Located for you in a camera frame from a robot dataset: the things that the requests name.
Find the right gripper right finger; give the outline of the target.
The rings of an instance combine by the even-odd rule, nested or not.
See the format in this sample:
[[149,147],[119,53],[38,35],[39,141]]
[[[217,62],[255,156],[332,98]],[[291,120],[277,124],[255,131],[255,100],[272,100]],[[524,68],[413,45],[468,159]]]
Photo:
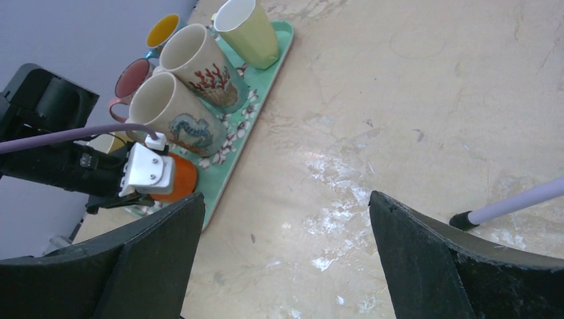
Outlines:
[[563,260],[493,243],[373,191],[372,231],[397,318],[562,318]]

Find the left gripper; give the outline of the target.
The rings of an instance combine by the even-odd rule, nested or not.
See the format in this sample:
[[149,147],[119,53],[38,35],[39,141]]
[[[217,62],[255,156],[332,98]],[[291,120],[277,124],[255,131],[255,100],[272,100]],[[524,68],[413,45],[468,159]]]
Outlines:
[[127,142],[110,154],[74,142],[6,153],[1,155],[1,176],[87,194],[86,212],[92,215],[99,209],[151,207],[154,200],[149,195],[134,192],[118,196],[133,145]]

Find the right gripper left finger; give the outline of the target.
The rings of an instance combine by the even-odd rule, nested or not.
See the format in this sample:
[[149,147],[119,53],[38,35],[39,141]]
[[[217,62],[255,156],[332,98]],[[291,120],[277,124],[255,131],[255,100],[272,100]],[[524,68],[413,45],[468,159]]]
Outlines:
[[2,318],[179,318],[205,216],[193,193],[43,257],[1,261]]

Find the yellow mug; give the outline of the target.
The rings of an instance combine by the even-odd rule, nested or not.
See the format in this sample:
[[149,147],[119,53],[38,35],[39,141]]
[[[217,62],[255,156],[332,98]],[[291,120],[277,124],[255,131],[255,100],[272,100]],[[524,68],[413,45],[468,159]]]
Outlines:
[[112,132],[91,136],[90,140],[87,141],[87,145],[97,151],[109,154],[131,141],[132,140],[124,132]]

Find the orange mug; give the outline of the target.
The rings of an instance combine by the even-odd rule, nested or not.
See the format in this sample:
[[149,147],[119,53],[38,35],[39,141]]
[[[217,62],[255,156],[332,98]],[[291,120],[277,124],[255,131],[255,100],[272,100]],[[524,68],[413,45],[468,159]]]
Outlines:
[[161,203],[174,203],[193,193],[198,180],[198,171],[192,162],[175,153],[170,153],[170,156],[176,165],[172,192],[165,195],[150,194],[153,200]]

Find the tan floral mug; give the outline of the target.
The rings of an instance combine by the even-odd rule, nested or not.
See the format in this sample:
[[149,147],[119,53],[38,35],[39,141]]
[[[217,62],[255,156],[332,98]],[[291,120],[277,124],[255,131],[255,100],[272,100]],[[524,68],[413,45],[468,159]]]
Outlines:
[[135,93],[126,123],[142,124],[192,153],[209,157],[227,137],[227,128],[173,74],[161,72]]

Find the pink mug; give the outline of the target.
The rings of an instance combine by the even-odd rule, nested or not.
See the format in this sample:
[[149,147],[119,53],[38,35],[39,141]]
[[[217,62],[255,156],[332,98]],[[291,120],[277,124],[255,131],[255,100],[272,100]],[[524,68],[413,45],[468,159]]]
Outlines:
[[109,114],[114,120],[121,123],[126,121],[126,118],[114,112],[114,106],[129,105],[137,90],[152,76],[154,68],[147,58],[139,58],[122,71],[114,87],[114,98],[108,106]]

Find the beige floral mug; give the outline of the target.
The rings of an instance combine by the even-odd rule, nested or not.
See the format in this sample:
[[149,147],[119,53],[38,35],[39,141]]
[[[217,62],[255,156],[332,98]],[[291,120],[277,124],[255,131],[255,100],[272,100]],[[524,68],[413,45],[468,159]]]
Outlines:
[[191,24],[165,44],[153,73],[170,72],[198,98],[218,112],[231,114],[244,107],[248,85],[201,24]]

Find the blue mug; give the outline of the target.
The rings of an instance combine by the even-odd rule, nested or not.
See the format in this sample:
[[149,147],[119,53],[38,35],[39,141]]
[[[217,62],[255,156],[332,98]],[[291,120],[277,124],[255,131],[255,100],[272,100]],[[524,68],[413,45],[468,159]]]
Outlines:
[[186,25],[187,23],[178,14],[170,14],[160,19],[146,37],[149,50],[144,58],[159,58],[164,45]]

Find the light green mug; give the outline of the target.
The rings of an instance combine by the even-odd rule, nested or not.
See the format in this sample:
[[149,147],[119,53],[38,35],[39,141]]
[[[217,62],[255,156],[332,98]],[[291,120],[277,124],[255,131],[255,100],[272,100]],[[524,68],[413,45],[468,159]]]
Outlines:
[[217,11],[213,28],[247,64],[265,70],[280,57],[277,35],[259,1],[229,0]]

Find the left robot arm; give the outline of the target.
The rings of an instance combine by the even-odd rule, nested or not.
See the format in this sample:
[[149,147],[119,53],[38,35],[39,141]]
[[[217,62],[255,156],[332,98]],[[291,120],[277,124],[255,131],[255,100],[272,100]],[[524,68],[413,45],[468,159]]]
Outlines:
[[85,142],[115,132],[155,132],[139,124],[86,126],[98,98],[37,64],[20,66],[1,92],[1,176],[87,194],[86,212],[93,215],[100,208],[153,206],[150,195],[137,191],[119,196],[133,143],[106,154]]

